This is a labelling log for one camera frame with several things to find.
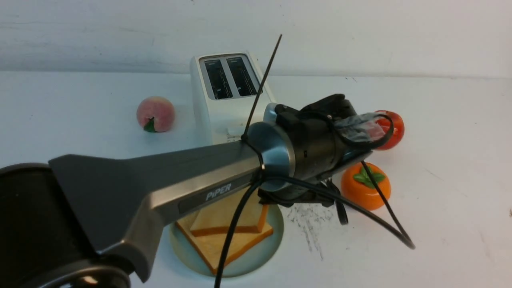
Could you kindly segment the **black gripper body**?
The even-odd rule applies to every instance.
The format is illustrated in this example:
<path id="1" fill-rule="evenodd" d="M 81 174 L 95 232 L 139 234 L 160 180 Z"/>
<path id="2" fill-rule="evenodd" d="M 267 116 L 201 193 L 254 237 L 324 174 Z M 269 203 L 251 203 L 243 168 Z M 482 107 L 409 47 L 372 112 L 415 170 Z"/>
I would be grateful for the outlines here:
<path id="1" fill-rule="evenodd" d="M 333 94 L 302 109 L 276 104 L 258 123 L 258 151 L 265 182 L 261 204 L 330 207 L 340 191 L 331 177 L 369 156 L 374 141 L 364 126 L 373 114 L 357 115 L 344 94 Z"/>

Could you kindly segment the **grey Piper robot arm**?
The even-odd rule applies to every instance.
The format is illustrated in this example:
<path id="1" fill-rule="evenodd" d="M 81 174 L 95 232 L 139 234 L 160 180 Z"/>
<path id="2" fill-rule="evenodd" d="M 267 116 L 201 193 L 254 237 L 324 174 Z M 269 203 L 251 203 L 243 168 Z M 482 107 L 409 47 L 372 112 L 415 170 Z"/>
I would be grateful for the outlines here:
<path id="1" fill-rule="evenodd" d="M 2 288 L 128 288 L 146 282 L 164 227 L 242 188 L 278 199 L 320 186 L 370 155 L 342 135 L 360 120 L 342 94 L 278 104 L 241 140 L 132 159 L 68 154 L 1 169 Z"/>

